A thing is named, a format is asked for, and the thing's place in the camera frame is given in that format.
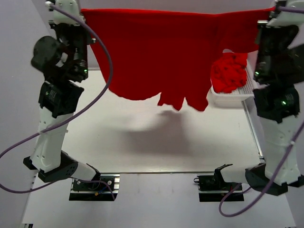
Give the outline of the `red t shirt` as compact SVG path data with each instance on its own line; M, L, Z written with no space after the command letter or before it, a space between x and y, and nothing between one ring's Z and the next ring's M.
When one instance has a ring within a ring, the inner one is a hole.
M268 19L270 11L83 9L82 13L111 56L111 92L129 100L159 95L160 106L180 110L187 102L204 111L212 63L224 49L257 50L257 22Z

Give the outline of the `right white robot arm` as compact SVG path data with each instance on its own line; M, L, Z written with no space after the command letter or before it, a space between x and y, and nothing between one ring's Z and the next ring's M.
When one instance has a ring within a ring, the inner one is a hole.
M278 196L288 187L304 183L293 146L300 129L300 96L295 84L304 80L304 47L289 47L299 32L297 25L271 26L260 20L258 29L254 80L260 88L254 90L254 101L266 142L265 161L240 170L222 165L215 169L214 182L222 190L232 182L246 183L254 190Z

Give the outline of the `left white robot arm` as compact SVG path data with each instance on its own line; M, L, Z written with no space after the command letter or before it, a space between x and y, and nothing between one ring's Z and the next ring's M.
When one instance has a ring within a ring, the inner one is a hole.
M44 36L34 45L31 65L44 76L38 98L39 125L36 146L23 163L38 171L45 183L75 178L91 190L100 185L100 173L62 150L67 119L72 117L84 89L77 86L88 77L87 45L90 35L82 26L50 23L56 37Z

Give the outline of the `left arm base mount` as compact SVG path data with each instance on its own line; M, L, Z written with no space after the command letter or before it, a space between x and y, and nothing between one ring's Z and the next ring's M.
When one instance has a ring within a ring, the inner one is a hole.
M119 191L120 175L102 174L100 180L106 184L72 180L69 201L114 201Z

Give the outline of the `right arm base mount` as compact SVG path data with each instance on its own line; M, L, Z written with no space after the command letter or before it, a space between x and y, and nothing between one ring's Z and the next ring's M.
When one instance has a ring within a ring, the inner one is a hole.
M202 174L194 178L194 183L198 185L200 202L220 202L238 185L236 182L227 182L222 177L221 170L229 166L232 164L216 168L213 174Z

